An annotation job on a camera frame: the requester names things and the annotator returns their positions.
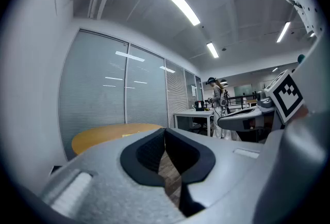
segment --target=ceiling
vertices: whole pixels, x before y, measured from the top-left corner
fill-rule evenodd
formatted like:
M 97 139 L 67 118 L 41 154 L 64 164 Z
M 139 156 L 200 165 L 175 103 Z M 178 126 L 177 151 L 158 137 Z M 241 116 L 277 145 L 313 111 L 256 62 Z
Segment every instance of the ceiling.
M 75 15 L 87 17 L 89 2 L 74 0 Z M 246 51 L 271 55 L 310 47 L 313 42 L 296 10 L 285 0 L 186 2 L 201 21 L 199 25 L 193 26 L 170 0 L 107 0 L 102 19 L 140 31 L 194 64 L 203 62 L 201 69 L 214 67 L 219 62 L 237 63 L 239 55 Z M 267 49 L 276 42 L 286 21 L 292 23 L 280 44 L 282 48 Z M 220 60 L 214 59 L 209 52 L 206 43 L 210 41 Z

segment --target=black padding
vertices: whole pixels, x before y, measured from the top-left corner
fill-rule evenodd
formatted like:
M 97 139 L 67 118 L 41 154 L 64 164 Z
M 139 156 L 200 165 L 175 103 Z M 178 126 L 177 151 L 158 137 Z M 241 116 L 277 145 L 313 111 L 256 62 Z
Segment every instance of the black padding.
M 137 183 L 165 187 L 163 177 L 158 175 L 164 151 L 164 129 L 159 129 L 127 146 L 120 155 L 120 163 L 124 171 Z
M 181 174 L 179 209 L 185 216 L 191 216 L 204 207 L 191 199 L 188 184 L 205 180 L 216 163 L 216 157 L 208 147 L 172 129 L 165 130 L 165 144 L 167 154 Z

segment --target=floor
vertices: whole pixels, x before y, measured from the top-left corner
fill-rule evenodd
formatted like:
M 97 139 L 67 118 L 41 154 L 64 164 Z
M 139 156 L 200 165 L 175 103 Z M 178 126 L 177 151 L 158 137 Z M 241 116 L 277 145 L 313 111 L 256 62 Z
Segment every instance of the floor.
M 181 175 L 171 162 L 170 157 L 164 152 L 159 165 L 158 174 L 165 179 L 165 193 L 171 201 L 179 207 L 181 192 Z

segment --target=white desk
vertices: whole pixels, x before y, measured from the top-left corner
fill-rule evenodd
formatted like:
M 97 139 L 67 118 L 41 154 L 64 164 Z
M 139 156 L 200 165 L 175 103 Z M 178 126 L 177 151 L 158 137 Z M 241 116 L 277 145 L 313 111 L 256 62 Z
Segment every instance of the white desk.
M 174 114 L 175 127 L 178 129 L 177 117 L 192 117 L 192 118 L 206 118 L 207 119 L 207 136 L 211 137 L 211 122 L 210 117 L 213 115 L 213 110 L 210 111 L 196 111 L 185 110 Z

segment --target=gray plastic surface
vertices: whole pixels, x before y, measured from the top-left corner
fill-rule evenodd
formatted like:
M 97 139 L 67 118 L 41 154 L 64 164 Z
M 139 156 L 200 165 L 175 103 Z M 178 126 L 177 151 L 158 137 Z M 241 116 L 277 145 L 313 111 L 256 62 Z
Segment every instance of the gray plastic surface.
M 294 120 L 284 131 L 276 163 L 257 204 L 254 223 L 266 223 L 269 219 L 283 222 L 289 213 L 301 209 L 299 205 L 308 200 L 308 193 L 314 197 L 309 199 L 309 205 L 326 205 L 325 201 L 322 202 L 322 197 L 327 200 L 328 189 L 316 185 L 322 182 L 322 171 L 324 185 L 328 185 L 328 171 L 325 166 L 330 149 L 329 120 L 330 112 L 315 114 Z M 311 192 L 313 186 L 314 192 L 318 189 L 317 195 Z
M 230 192 L 255 164 L 256 159 L 234 153 L 236 149 L 261 152 L 263 144 L 218 138 L 201 137 L 198 134 L 173 129 L 182 135 L 207 146 L 216 156 L 216 164 L 206 180 L 189 185 L 195 202 L 209 207 Z
M 260 95 L 260 99 L 264 99 L 266 97 L 265 91 L 259 91 L 258 94 Z
M 42 194 L 48 202 L 54 189 L 78 169 L 93 174 L 92 183 L 75 215 L 77 221 L 106 223 L 173 223 L 185 217 L 162 187 L 142 186 L 120 165 L 120 154 L 129 144 L 149 135 L 143 132 L 93 146 L 54 174 Z
M 155 130 L 109 141 L 89 148 L 54 174 L 43 192 L 43 201 L 54 197 L 76 170 L 93 175 L 81 206 L 73 219 L 92 224 L 104 223 L 247 223 L 272 171 L 283 131 L 271 133 L 265 145 L 201 136 L 174 129 L 207 146 L 216 164 L 203 182 L 188 185 L 193 201 L 206 208 L 185 218 L 170 201 L 162 187 L 141 186 L 122 169 L 119 157 L 129 144 Z M 260 153 L 251 158 L 235 150 Z
M 274 102 L 271 98 L 263 98 L 263 99 L 260 99 L 259 102 L 260 102 L 259 105 L 263 108 L 269 108 L 274 105 Z
M 270 112 L 273 112 L 276 110 L 276 107 L 275 106 L 271 106 L 271 107 L 267 107 L 267 108 L 264 108 L 262 106 L 258 106 L 258 108 L 260 109 L 260 111 L 263 113 L 263 114 L 266 114 L 266 113 L 270 113 Z
M 214 203 L 207 209 L 200 211 L 180 223 L 253 223 L 258 199 L 275 164 L 282 134 L 283 130 L 274 131 L 269 134 L 259 157 L 255 159 L 251 167 L 241 175 L 241 178 L 236 177 L 236 184 L 228 188 L 226 193 L 220 192 L 218 199 L 214 201 Z M 220 170 L 230 171 L 230 168 L 223 163 L 222 168 L 221 166 L 217 166 L 217 170 L 220 173 Z M 209 199 L 207 198 L 208 196 L 213 196 L 212 193 L 218 192 L 217 189 L 221 189 L 222 185 L 214 180 L 212 181 L 212 184 L 211 182 L 209 183 L 209 187 L 206 185 L 204 186 L 204 195 L 194 189 L 193 185 L 190 185 L 189 190 L 191 191 L 193 198 L 199 199 L 200 201 L 206 201 Z
M 272 126 L 272 131 L 276 131 L 279 129 L 283 129 L 285 124 L 283 124 L 283 120 L 281 118 L 281 115 L 278 113 L 276 110 L 274 113 L 274 119 L 273 119 L 273 126 Z
M 252 111 L 249 113 L 241 113 L 242 111 L 246 111 L 248 109 L 251 109 Z M 219 127 L 225 129 L 225 130 L 231 130 L 231 131 L 251 131 L 249 129 L 244 128 L 243 120 L 248 119 L 258 119 L 258 117 L 262 117 L 262 111 L 259 109 L 258 106 L 253 106 L 249 108 L 242 109 L 240 111 L 237 111 L 235 113 L 226 115 L 220 119 L 218 119 L 218 125 Z

